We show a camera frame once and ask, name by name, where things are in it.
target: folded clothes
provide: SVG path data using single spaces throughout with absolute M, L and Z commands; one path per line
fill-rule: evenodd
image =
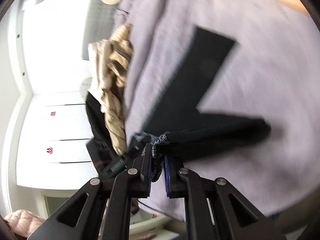
M 184 117 L 191 103 L 201 114 L 262 116 L 272 127 L 267 140 L 185 167 L 207 179 L 225 177 L 265 215 L 319 187 L 320 33 L 309 16 L 277 0 L 123 0 L 115 23 L 133 26 L 122 102 L 127 143 L 141 130 L 183 130 L 193 120 Z M 182 67 L 200 34 L 206 40 L 197 46 L 207 56 L 194 61 L 196 71 Z M 221 64 L 219 51 L 228 47 Z M 174 85 L 176 94 L 168 90 Z M 183 200 L 167 198 L 164 188 L 161 175 L 143 202 L 183 220 Z
M 132 56 L 132 46 L 127 40 L 130 28 L 130 24 L 123 24 L 109 40 L 93 42 L 88 46 L 92 72 L 92 83 L 88 91 L 101 104 L 105 126 L 118 155 L 126 150 L 121 101 Z

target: wall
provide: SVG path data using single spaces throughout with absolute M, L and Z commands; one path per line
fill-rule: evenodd
M 81 59 L 90 0 L 44 0 L 23 19 L 25 63 L 34 94 L 78 91 L 91 76 Z
M 19 98 L 19 89 L 14 80 L 8 50 L 8 21 L 10 10 L 0 22 L 0 160 L 7 127 L 12 111 Z M 0 214 L 5 214 L 3 196 L 0 194 Z
M 23 17 L 22 11 L 20 10 L 21 5 L 22 0 L 15 0 L 7 12 L 7 20 L 2 22 L 2 29 L 6 29 L 6 32 L 1 36 L 1 41 L 4 42 L 4 48 L 7 46 L 7 49 L 5 53 L 1 55 L 0 59 L 6 62 L 10 61 L 8 67 L 11 68 L 11 72 L 8 71 L 10 75 L 1 75 L 0 79 L 6 79 L 6 82 L 8 82 L 8 77 L 13 75 L 14 81 L 9 79 L 9 83 L 11 86 L 17 86 L 19 90 L 19 97 L 13 109 L 10 109 L 11 116 L 9 117 L 2 148 L 1 195 L 3 197 L 3 203 L 1 203 L 1 214 L 3 216 L 18 209 L 26 209 L 35 214 L 39 214 L 34 190 L 32 188 L 18 186 L 16 180 L 16 161 L 20 133 L 33 96 L 28 74 L 25 74 L 27 70 L 24 64 L 21 40 Z M 8 89 L 10 88 L 11 87 L 7 87 L 7 90 L 2 90 L 2 93 L 8 93 Z

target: red logo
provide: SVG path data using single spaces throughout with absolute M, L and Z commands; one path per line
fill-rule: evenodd
M 47 153 L 49 153 L 49 154 L 53 153 L 52 147 L 50 147 L 50 148 L 47 149 Z

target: pink fabric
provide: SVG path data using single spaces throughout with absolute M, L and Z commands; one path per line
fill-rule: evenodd
M 17 210 L 4 219 L 9 223 L 12 232 L 23 237 L 30 236 L 45 221 L 27 210 Z

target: speckled gray fabric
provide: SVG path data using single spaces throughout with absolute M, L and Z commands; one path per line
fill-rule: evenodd
M 318 187 L 320 34 L 310 17 L 275 0 L 123 0 L 119 8 L 129 14 L 118 11 L 116 27 L 133 25 L 135 51 L 124 93 L 127 138 L 148 119 L 199 26 L 237 45 L 198 110 L 262 116 L 272 132 L 257 146 L 185 166 L 225 177 L 265 215 Z M 163 174 L 141 201 L 184 219 L 183 200 L 166 197 Z

